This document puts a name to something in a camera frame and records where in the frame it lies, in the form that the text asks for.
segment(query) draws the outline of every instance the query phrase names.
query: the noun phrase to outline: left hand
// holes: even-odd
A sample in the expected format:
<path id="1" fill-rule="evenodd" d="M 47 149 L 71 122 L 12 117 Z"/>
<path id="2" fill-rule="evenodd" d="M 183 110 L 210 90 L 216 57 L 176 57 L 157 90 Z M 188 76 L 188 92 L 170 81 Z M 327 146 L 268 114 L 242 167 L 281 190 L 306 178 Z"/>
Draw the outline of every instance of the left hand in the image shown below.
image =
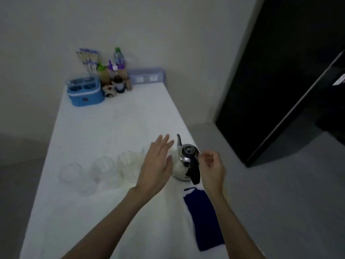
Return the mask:
<path id="1" fill-rule="evenodd" d="M 173 170 L 171 155 L 167 158 L 168 150 L 173 146 L 174 140 L 168 143 L 169 135 L 164 138 L 158 136 L 151 143 L 138 177 L 136 190 L 142 195 L 145 202 L 151 200 L 168 182 Z"/>

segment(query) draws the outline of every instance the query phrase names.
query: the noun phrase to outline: floor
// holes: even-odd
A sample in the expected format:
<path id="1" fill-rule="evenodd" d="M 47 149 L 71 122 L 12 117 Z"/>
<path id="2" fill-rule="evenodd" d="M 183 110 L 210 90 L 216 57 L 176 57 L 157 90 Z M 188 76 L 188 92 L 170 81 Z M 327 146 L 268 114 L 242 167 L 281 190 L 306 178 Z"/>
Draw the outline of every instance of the floor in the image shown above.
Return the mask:
<path id="1" fill-rule="evenodd" d="M 0 258 L 19 258 L 44 160 L 0 167 Z"/>
<path id="2" fill-rule="evenodd" d="M 246 168 L 213 123 L 188 128 L 200 150 L 220 152 L 231 207 L 267 258 L 345 258 L 343 145 L 322 133 L 297 153 Z M 43 164 L 0 167 L 0 258 L 19 257 Z"/>

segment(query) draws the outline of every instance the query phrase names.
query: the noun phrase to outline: blue container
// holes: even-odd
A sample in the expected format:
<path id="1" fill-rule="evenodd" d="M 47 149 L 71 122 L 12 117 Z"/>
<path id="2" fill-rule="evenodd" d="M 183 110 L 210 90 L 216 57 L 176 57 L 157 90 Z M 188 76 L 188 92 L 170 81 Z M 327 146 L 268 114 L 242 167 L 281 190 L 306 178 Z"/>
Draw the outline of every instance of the blue container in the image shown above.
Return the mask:
<path id="1" fill-rule="evenodd" d="M 78 78 L 67 83 L 67 94 L 74 106 L 99 104 L 104 101 L 101 83 L 97 77 Z"/>
<path id="2" fill-rule="evenodd" d="M 165 84 L 166 74 L 163 68 L 128 69 L 128 78 L 132 85 L 141 83 L 162 82 Z"/>

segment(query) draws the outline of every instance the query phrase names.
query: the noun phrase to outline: kettle spout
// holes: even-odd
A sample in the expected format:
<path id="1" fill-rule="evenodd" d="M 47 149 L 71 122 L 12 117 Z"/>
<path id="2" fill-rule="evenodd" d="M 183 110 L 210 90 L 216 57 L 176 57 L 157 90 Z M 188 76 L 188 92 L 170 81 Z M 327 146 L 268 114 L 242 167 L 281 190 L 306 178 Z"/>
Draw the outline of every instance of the kettle spout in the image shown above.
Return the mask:
<path id="1" fill-rule="evenodd" d="M 181 137 L 179 134 L 177 134 L 177 148 L 179 148 L 181 145 L 182 145 Z"/>

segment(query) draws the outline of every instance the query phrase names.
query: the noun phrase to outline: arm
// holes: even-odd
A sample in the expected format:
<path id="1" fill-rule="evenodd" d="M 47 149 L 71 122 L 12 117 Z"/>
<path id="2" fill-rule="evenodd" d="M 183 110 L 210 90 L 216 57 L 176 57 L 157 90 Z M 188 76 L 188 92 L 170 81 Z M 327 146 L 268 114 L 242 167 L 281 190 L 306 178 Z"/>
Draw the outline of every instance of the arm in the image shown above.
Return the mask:
<path id="1" fill-rule="evenodd" d="M 225 167 L 219 154 L 204 152 L 199 155 L 199 163 L 204 189 L 216 211 L 229 257 L 265 259 L 223 196 Z"/>
<path id="2" fill-rule="evenodd" d="M 168 143 L 160 135 L 151 143 L 141 167 L 137 185 L 131 188 L 124 199 L 85 237 L 79 241 L 63 259 L 110 258 L 127 226 L 137 212 L 159 193 L 167 183 L 173 168 L 171 156 L 166 158 L 174 140 Z"/>

